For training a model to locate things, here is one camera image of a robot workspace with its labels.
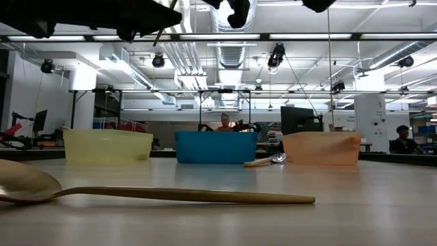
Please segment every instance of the spoon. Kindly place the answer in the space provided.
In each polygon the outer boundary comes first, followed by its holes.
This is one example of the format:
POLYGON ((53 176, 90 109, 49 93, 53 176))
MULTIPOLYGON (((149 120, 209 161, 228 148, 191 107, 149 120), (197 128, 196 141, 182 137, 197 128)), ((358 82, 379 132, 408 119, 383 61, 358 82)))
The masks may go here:
POLYGON ((312 204, 314 197, 196 189, 140 187, 76 187, 63 190, 50 174, 30 165, 0 160, 0 201, 16 204, 48 202, 72 194, 110 195, 191 202, 246 204, 312 204))
POLYGON ((285 153, 278 153, 270 156, 269 158, 264 158, 256 161, 245 162, 244 167, 259 167, 262 165, 269 165, 271 163, 281 163, 286 160, 287 155, 285 153))

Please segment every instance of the blue bowl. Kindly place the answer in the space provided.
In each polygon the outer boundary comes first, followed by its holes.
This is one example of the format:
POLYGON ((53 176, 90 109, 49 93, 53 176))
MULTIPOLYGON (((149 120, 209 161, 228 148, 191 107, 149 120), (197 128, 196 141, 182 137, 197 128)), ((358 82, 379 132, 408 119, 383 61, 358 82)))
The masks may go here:
POLYGON ((175 132, 179 163, 237 163, 255 160, 257 133, 175 132))

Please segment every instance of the white table surface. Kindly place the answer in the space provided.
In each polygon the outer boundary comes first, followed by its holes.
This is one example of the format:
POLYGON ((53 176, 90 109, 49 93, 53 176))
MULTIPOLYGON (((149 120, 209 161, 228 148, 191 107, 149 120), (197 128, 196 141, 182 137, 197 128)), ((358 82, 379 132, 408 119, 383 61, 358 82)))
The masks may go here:
POLYGON ((167 202, 71 195, 0 202, 0 245, 437 245, 437 169, 360 161, 354 168, 32 161, 64 188, 147 186, 314 195, 314 205, 167 202))

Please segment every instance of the computer monitor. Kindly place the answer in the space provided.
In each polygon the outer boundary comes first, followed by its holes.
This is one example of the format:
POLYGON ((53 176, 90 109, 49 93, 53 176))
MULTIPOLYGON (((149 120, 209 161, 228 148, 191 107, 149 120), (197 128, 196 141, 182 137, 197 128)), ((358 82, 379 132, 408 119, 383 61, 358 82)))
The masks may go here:
POLYGON ((46 124, 47 110, 37 112, 33 121, 33 132, 37 133, 44 130, 46 124))
POLYGON ((323 131, 319 122, 314 122, 312 109, 281 107, 282 134, 288 135, 303 131, 323 131))

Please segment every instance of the spoon handle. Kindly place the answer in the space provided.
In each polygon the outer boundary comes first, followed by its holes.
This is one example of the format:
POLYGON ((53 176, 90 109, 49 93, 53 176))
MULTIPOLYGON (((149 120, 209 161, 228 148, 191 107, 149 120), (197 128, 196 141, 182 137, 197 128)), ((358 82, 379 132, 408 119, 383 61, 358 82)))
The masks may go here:
POLYGON ((136 187, 77 187, 60 191, 55 194, 55 197, 72 194, 110 195, 118 197, 136 197, 190 202, 231 202, 246 204, 312 204, 315 202, 314 197, 301 195, 136 187))
POLYGON ((270 158, 264 158, 256 161, 248 161, 243 163, 244 167, 259 167, 262 165, 268 165, 270 164, 271 160, 270 158))

